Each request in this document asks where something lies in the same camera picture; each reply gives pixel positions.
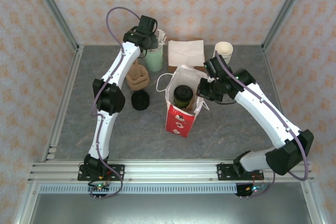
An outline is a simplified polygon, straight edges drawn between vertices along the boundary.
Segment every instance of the cable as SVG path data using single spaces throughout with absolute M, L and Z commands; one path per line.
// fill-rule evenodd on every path
M 251 94 L 253 94 L 257 99 L 259 99 L 260 102 L 262 102 L 263 104 L 265 104 L 273 112 L 273 114 L 280 120 L 280 122 L 283 124 L 283 126 L 285 127 L 285 129 L 288 129 L 288 132 L 292 135 L 292 137 L 294 138 L 295 142 L 299 146 L 299 149 L 300 149 L 300 152 L 301 152 L 301 155 L 302 155 L 302 159 L 303 159 L 303 163 L 304 163 L 305 175 L 304 175 L 303 178 L 300 178 L 300 177 L 296 176 L 294 173 L 292 173 L 291 171 L 289 171 L 288 173 L 292 177 L 296 178 L 299 181 L 305 181 L 305 180 L 307 180 L 307 178 L 308 178 L 308 172 L 309 172 L 308 171 L 308 161 L 307 161 L 307 157 L 306 157 L 305 151 L 303 149 L 303 146 L 302 146 L 300 140 L 298 139 L 298 137 L 294 134 L 294 132 L 292 131 L 292 129 L 289 128 L 288 124 L 282 119 L 282 117 L 278 114 L 278 112 L 268 102 L 266 102 L 264 99 L 262 99 L 261 96 L 259 96 L 252 89 L 248 88 L 245 84 L 243 84 L 241 81 L 239 81 L 237 78 L 235 78 L 232 73 L 230 73 L 230 71 L 225 67 L 225 65 L 223 63 L 223 59 L 219 56 L 217 50 L 215 51 L 215 55 L 216 55 L 216 58 L 219 61 L 219 64 L 224 69 L 224 71 L 231 77 L 231 79 L 233 79 L 235 82 L 237 82 L 239 85 L 241 85 L 248 92 L 250 92 Z
M 107 175 L 107 183 L 108 182 L 110 182 L 110 179 L 111 179 L 111 171 L 108 171 L 107 173 L 106 173 L 106 175 Z
M 109 77 L 107 78 L 107 80 L 104 82 L 103 86 L 100 88 L 100 90 L 98 91 L 96 97 L 94 98 L 94 102 L 92 103 L 92 106 L 91 106 L 91 116 L 100 116 L 101 117 L 101 121 L 100 121 L 100 124 L 99 124 L 99 128 L 98 128 L 98 131 L 97 131 L 97 139 L 96 139 L 96 149 L 97 149 L 97 153 L 98 153 L 98 156 L 99 156 L 99 160 L 102 162 L 102 164 L 104 166 L 106 166 L 107 169 L 109 169 L 111 172 L 113 172 L 119 179 L 120 179 L 120 188 L 118 189 L 118 191 L 116 191 L 115 193 L 113 194 L 109 194 L 109 195 L 106 195 L 104 197 L 100 197 L 100 199 L 105 199 L 105 198 L 110 198 L 110 197 L 113 197 L 115 195 L 117 195 L 121 190 L 122 190 L 122 187 L 123 187 L 123 181 L 122 181 L 122 178 L 121 176 L 119 175 L 119 173 L 114 170 L 112 167 L 110 167 L 102 158 L 100 152 L 99 152 L 99 135 L 100 135 L 100 131 L 101 131 L 101 127 L 102 127 L 102 124 L 104 122 L 104 115 L 103 114 L 100 114 L 100 113 L 94 113 L 95 111 L 95 107 L 96 107 L 96 104 L 97 104 L 97 101 L 100 97 L 100 94 L 101 92 L 105 89 L 106 85 L 108 84 L 108 82 L 111 80 L 111 78 L 113 77 L 114 73 L 117 71 L 117 69 L 120 67 L 121 63 L 122 63 L 122 60 L 125 56 L 125 50 L 124 50 L 124 47 L 122 45 L 122 43 L 118 40 L 118 38 L 114 35 L 114 33 L 111 31 L 111 28 L 109 26 L 109 16 L 110 16 L 110 13 L 116 9 L 124 9 L 124 10 L 127 10 L 129 11 L 130 13 L 132 13 L 134 16 L 136 16 L 139 20 L 140 20 L 140 17 L 133 11 L 131 11 L 130 9 L 128 8 L 125 8 L 125 7 L 121 7 L 121 6 L 117 6 L 117 7 L 114 7 L 112 9 L 110 9 L 107 14 L 106 14 L 106 27 L 109 31 L 109 33 L 111 34 L 111 36 L 116 40 L 116 42 L 120 45 L 121 47 L 121 51 L 122 51 L 122 55 L 120 57 L 120 60 L 118 62 L 118 64 L 116 65 L 116 67 L 113 69 L 113 71 L 111 72 L 111 74 L 109 75 Z M 97 186 L 96 187 L 92 187 L 91 190 L 90 190 L 90 196 L 92 198 L 95 199 L 95 196 L 93 195 L 93 190 L 97 189 Z
M 94 184 L 92 184 L 92 183 L 94 183 L 94 182 L 96 182 L 96 181 L 101 181 L 99 178 L 97 178 L 97 179 L 95 179 L 95 180 L 92 180 L 92 181 L 90 181 L 89 183 L 88 183 L 88 186 L 91 186 L 91 187 L 96 187 Z
M 146 54 L 143 56 L 143 57 L 138 57 L 139 59 L 143 59 L 143 58 L 145 58 L 146 57 L 146 55 L 147 55 L 147 50 L 146 50 Z
M 227 102 L 227 103 L 225 103 L 225 102 L 217 102 L 217 101 L 215 101 L 215 103 L 220 104 L 220 105 L 230 105 L 230 104 L 235 104 L 236 101 L 234 101 L 234 102 Z
M 158 26 L 157 24 L 158 24 L 158 21 L 155 20 L 155 30 L 154 30 L 154 32 L 153 32 L 154 34 L 155 34 L 155 32 L 156 32 L 156 30 L 157 30 L 157 28 L 158 28 L 158 27 L 157 27 L 157 26 Z
M 244 198 L 256 198 L 256 197 L 259 197 L 261 195 L 263 195 L 265 192 L 267 192 L 271 186 L 274 184 L 275 182 L 275 172 L 273 172 L 273 180 L 272 180 L 272 183 L 269 185 L 269 187 L 267 187 L 264 191 L 262 191 L 260 194 L 255 194 L 255 195 L 251 195 L 251 196 L 248 196 L 248 197 L 244 197 Z
M 264 182 L 264 180 L 262 179 L 262 177 L 260 177 L 258 174 L 252 174 L 252 176 L 253 176 L 253 184 L 255 183 L 255 181 L 256 181 L 256 177 L 257 178 L 260 178 L 261 179 L 261 181 L 265 184 L 265 182 Z

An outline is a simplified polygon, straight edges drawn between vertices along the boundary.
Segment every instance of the thermos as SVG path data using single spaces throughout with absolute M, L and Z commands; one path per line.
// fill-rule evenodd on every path
M 193 90 L 186 86 L 180 85 L 174 90 L 174 105 L 179 109 L 186 108 L 194 96 Z

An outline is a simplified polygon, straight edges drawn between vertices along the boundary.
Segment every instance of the metal plate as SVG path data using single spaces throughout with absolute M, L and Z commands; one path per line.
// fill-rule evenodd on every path
M 113 165 L 109 164 L 111 168 L 113 168 L 117 173 L 119 173 L 122 180 L 124 180 L 124 174 L 125 174 L 125 166 L 124 165 Z M 79 181 L 119 181 L 119 178 L 114 174 L 106 174 L 104 178 L 100 179 L 99 175 L 95 173 L 95 171 L 91 171 L 89 168 L 87 168 L 86 165 L 80 165 L 79 166 L 79 172 L 77 180 Z
M 233 164 L 224 163 L 217 165 L 217 175 L 218 180 L 253 180 L 253 175 L 256 175 L 255 180 L 261 180 L 258 176 L 264 179 L 264 174 L 260 173 L 259 170 L 243 173 L 239 178 L 237 173 L 233 170 Z
M 129 193 L 100 201 L 88 194 L 39 193 L 31 222 L 23 223 L 312 224 L 302 194 L 300 183 L 276 183 L 249 200 L 234 194 Z

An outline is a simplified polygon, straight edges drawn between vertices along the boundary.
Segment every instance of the cup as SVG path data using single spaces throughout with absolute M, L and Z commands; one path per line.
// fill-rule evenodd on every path
M 231 55 L 233 52 L 233 46 L 229 42 L 221 41 L 215 45 L 214 54 L 212 57 L 215 57 L 215 51 L 217 50 L 218 54 L 222 55 L 226 64 L 230 62 Z
M 188 107 L 194 96 L 193 90 L 187 85 L 180 85 L 174 90 L 174 105 L 179 109 Z
M 146 63 L 146 68 L 149 71 L 156 72 L 161 70 L 163 67 L 163 47 L 155 52 L 148 51 L 144 60 Z

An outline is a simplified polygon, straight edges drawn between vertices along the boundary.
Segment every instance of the black lid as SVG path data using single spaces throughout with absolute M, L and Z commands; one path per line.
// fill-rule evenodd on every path
M 180 85 L 174 90 L 174 97 L 180 102 L 190 102 L 193 95 L 193 90 L 186 85 Z
M 143 90 L 138 90 L 133 93 L 131 101 L 136 110 L 145 110 L 149 106 L 149 95 Z

